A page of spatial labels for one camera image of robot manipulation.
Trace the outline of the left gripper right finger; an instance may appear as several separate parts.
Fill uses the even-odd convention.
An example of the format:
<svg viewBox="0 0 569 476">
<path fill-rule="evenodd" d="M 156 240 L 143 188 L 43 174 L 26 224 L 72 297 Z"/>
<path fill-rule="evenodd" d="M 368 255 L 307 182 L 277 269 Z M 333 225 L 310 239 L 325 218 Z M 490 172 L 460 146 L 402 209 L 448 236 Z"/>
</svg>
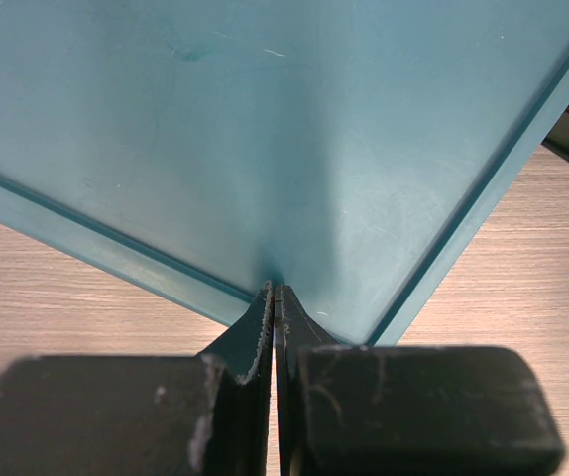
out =
<svg viewBox="0 0 569 476">
<path fill-rule="evenodd" d="M 499 346 L 347 346 L 274 297 L 284 475 L 551 475 L 565 444 L 526 361 Z"/>
</svg>

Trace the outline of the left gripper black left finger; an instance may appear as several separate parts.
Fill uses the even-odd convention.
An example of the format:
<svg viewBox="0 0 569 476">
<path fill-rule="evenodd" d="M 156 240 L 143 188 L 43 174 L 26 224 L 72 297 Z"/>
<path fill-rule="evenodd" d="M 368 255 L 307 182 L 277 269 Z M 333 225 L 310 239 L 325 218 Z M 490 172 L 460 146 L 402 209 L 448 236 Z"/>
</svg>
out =
<svg viewBox="0 0 569 476">
<path fill-rule="evenodd" d="M 262 475 L 274 288 L 185 355 L 33 355 L 0 370 L 0 475 Z"/>
</svg>

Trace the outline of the teal drawer organizer box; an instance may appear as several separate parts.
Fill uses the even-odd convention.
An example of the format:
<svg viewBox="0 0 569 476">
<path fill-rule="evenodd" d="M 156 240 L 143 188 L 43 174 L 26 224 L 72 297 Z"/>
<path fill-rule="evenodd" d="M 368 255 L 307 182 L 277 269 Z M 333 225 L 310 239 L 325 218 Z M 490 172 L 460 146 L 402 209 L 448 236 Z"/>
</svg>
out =
<svg viewBox="0 0 569 476">
<path fill-rule="evenodd" d="M 391 345 L 569 104 L 569 1 L 0 1 L 0 223 Z"/>
</svg>

